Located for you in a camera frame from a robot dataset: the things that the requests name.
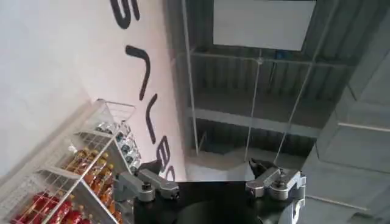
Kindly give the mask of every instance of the metal ceiling beam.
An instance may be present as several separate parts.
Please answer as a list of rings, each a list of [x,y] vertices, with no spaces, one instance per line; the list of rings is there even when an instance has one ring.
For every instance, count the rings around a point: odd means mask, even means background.
[[[189,117],[192,116],[192,111],[190,108],[188,109],[187,115]],[[279,133],[283,133],[286,129],[286,122],[273,121],[270,119],[243,116],[237,114],[230,114],[230,113],[225,113],[225,112],[220,112],[215,110],[196,108],[195,115],[196,115],[196,119],[215,121],[215,122],[232,124],[232,125],[237,125],[242,127],[251,127],[254,129],[275,131]],[[321,132],[321,128],[292,124],[289,134],[304,136],[309,138],[317,138],[320,132]]]
[[[314,65],[314,66],[321,66],[321,67],[329,67],[329,68],[354,68],[354,65],[350,65],[348,63],[345,63],[343,61],[315,61],[312,62],[310,60],[291,60],[291,59],[277,59],[277,58],[253,58],[253,57],[240,57],[240,56],[234,56],[234,55],[224,55],[224,54],[211,54],[211,53],[204,53],[204,52],[191,52],[191,56],[195,57],[208,57],[208,58],[226,58],[226,59],[238,59],[238,60],[247,60],[247,61],[253,61],[258,63],[258,61],[264,62],[274,62],[274,63],[289,63],[289,64],[295,64],[295,65]]]

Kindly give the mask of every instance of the metal bracket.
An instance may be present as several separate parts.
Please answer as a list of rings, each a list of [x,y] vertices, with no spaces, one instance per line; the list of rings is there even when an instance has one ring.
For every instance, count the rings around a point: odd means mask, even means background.
[[[136,176],[123,172],[119,174],[118,181],[115,181],[114,199],[121,202],[133,197],[150,202],[155,198],[155,189],[150,184],[144,184]]]
[[[245,189],[255,198],[262,197],[264,195],[265,188],[269,187],[279,177],[280,170],[278,168],[271,167],[255,180],[247,182],[245,184]]]
[[[152,184],[165,199],[176,200],[179,197],[179,185],[176,182],[168,181],[147,169],[140,170],[138,178]]]
[[[305,198],[306,176],[297,170],[282,170],[271,167],[253,181],[245,185],[255,198],[262,197],[265,189],[276,200],[286,200],[289,197],[295,199]]]

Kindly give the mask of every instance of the white wire rack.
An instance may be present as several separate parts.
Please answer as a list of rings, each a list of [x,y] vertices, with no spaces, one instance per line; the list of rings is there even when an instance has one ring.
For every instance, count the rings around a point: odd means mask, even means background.
[[[54,147],[39,168],[31,170],[32,173],[17,183],[14,190],[0,201],[1,222],[51,223],[52,216],[56,215],[65,201],[69,202],[72,194],[73,207],[83,205],[83,213],[86,217],[92,214],[93,223],[118,223],[84,181],[84,177],[101,158],[106,158],[106,164],[114,165],[113,176],[129,171],[115,137],[120,131],[128,129],[135,108],[104,100],[97,100],[92,108],[92,114],[83,124]],[[75,154],[80,150],[86,156],[74,163]],[[44,203],[33,208],[33,197],[37,198],[37,194],[43,195]],[[17,222],[24,217],[30,221]]]

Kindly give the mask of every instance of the black lettering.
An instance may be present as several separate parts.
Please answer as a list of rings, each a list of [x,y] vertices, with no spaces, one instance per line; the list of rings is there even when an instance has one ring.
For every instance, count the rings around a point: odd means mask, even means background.
[[[139,49],[139,48],[136,48],[136,47],[133,47],[133,46],[130,46],[130,45],[126,46],[126,54],[133,56],[133,57],[140,58],[140,59],[145,61],[146,72],[145,72],[144,80],[142,82],[142,87],[141,87],[141,91],[140,91],[140,100],[143,100],[144,96],[145,96],[146,86],[147,86],[147,83],[149,81],[149,76],[151,75],[151,60],[150,60],[148,54],[146,53],[146,51]]]
[[[166,180],[169,180],[169,178],[168,178],[169,174],[171,174],[171,176],[172,176],[172,181],[175,181],[175,179],[176,179],[175,178],[175,170],[174,170],[173,166],[169,166],[168,167],[168,170],[165,173],[165,179]]]
[[[147,104],[146,107],[146,125],[147,125],[147,129],[149,130],[149,134],[151,136],[151,140],[153,144],[156,143],[156,135],[154,134],[154,128],[151,121],[151,109],[154,103],[156,102],[156,100],[157,100],[157,93],[154,94],[151,101]]]
[[[114,12],[114,17],[116,20],[116,23],[119,27],[126,30],[130,26],[130,22],[132,21],[132,16],[130,14],[130,7],[128,0],[121,0],[123,11],[124,11],[124,17],[122,17],[121,9],[119,8],[118,0],[110,0],[111,7]]]
[[[168,139],[165,135],[161,138],[161,141],[158,144],[156,157],[161,160],[161,173],[163,173],[169,163],[169,160],[171,159],[171,151],[169,149]]]
[[[137,21],[140,20],[140,10],[138,8],[137,0],[132,0],[132,7],[133,7],[133,12],[134,12],[135,19]]]

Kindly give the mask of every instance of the corrugated metal ceiling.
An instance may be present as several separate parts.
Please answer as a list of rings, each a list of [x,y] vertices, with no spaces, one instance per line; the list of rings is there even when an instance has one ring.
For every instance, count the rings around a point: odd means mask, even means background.
[[[257,72],[257,63],[253,60],[211,58],[196,53],[258,58],[261,52],[265,61],[260,68],[257,93],[295,99],[332,4],[333,1],[317,1],[302,51],[291,52],[213,45],[213,1],[187,1],[190,45],[195,52],[192,56],[195,98],[196,93],[204,92],[246,93],[250,97],[254,91]],[[321,64],[314,67],[304,89],[303,99],[331,102],[328,108],[330,114],[388,7],[387,0],[340,2],[318,56],[317,61]],[[236,147],[245,144],[247,127],[198,119],[197,132],[198,136],[207,133],[208,141],[214,144]],[[281,135],[274,131],[256,129],[249,145],[275,151]],[[307,156],[314,142],[315,139],[288,135],[282,152]]]

